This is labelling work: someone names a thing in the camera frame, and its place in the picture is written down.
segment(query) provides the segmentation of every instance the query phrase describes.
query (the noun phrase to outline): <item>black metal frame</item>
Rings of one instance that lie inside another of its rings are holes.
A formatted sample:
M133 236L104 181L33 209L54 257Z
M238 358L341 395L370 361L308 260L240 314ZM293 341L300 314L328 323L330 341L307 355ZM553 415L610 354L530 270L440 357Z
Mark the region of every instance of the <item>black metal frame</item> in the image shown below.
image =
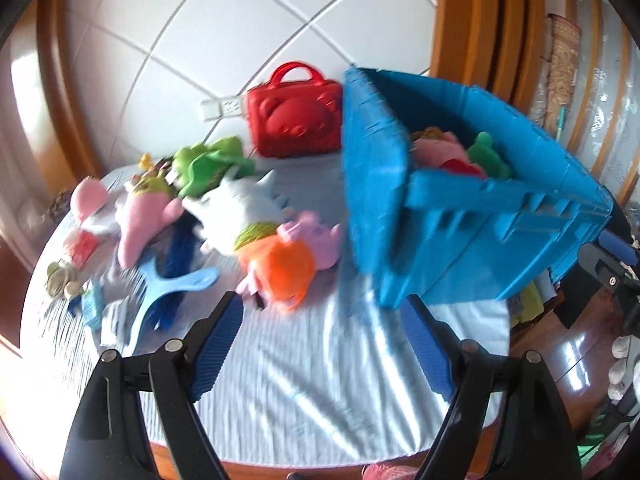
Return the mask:
M60 480L158 478L139 392L153 392L156 397L167 447L182 480L228 478L188 392L198 379L194 370L200 349L234 300L241 301L228 292L184 340L170 340L153 354L129 358L114 350L102 354L71 427ZM529 351L522 358L489 354L475 341L460 342L448 325L433 319L417 296L409 301L447 355L456 385L445 421L416 478L465 478L492 392L504 392L505 405L485 478L581 478L569 418L540 354Z

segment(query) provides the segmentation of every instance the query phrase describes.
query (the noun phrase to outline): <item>electrical outlet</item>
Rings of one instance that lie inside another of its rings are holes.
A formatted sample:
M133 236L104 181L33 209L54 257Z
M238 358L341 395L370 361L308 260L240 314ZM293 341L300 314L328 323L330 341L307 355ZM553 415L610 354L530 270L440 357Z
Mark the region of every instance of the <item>electrical outlet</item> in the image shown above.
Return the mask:
M206 123L215 121L222 117L219 99L210 99L200 103L200 116Z
M220 99L220 109L225 117L243 116L242 96L223 97Z

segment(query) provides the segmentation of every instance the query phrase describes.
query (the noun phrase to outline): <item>metal bolt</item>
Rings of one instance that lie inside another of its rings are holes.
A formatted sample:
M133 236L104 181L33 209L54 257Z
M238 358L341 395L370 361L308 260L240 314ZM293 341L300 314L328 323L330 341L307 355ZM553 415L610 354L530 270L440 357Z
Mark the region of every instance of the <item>metal bolt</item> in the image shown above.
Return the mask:
M164 349L167 352L177 352L182 348L182 341L180 339L169 339L164 345Z
M480 349L478 343L473 339L465 339L462 343L460 343L460 348L469 353L477 352Z
M526 354L526 358L527 361L533 364L538 364L540 361L542 361L542 357L540 357L540 354L535 350L529 350Z
M118 352L115 351L113 348L111 348L109 350L105 350L104 352L102 352L102 355L100 356L100 361L102 361L103 363L110 363L116 357L118 357Z

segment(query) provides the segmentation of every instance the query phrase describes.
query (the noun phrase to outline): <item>white plush toy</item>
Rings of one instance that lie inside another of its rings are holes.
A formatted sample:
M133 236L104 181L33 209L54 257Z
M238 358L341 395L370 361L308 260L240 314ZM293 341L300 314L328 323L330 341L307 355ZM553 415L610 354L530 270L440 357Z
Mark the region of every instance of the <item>white plush toy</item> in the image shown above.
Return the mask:
M287 211L274 198L275 170L258 182L249 178L234 179L234 168L226 172L220 186L200 199L185 197L184 208L202 224L200 250L208 254L215 249L232 255L238 245L265 234L273 234L286 221Z

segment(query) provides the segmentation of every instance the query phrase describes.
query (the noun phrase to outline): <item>blue plastic crate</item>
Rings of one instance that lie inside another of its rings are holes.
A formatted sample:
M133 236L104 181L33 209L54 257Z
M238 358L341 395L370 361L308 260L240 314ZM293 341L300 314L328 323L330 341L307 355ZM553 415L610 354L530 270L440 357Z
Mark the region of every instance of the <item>blue plastic crate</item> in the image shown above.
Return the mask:
M503 299L543 269L559 280L609 219L613 199L542 129L488 92L436 78L350 68L342 131L358 268L381 306ZM479 180L412 165L410 132L485 130L515 178Z

